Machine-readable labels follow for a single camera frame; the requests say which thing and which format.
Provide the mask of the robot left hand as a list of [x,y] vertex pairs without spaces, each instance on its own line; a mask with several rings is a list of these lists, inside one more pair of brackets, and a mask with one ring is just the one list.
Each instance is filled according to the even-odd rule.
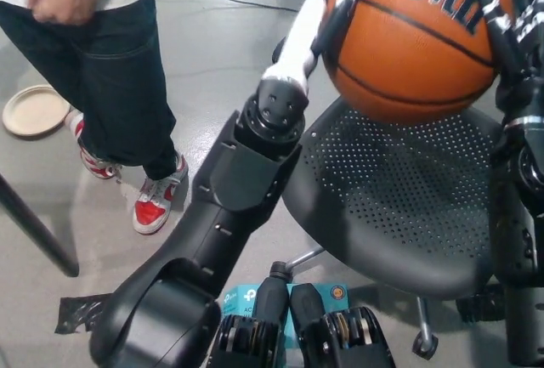
[[283,42],[278,60],[258,84],[263,92],[279,86],[309,93],[308,79],[319,57],[345,32],[358,0],[305,0]]

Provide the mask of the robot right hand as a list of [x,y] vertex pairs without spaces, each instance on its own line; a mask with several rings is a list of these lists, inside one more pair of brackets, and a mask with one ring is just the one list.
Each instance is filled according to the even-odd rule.
[[514,84],[543,74],[543,0],[523,0],[513,18],[501,0],[479,0],[500,73]]

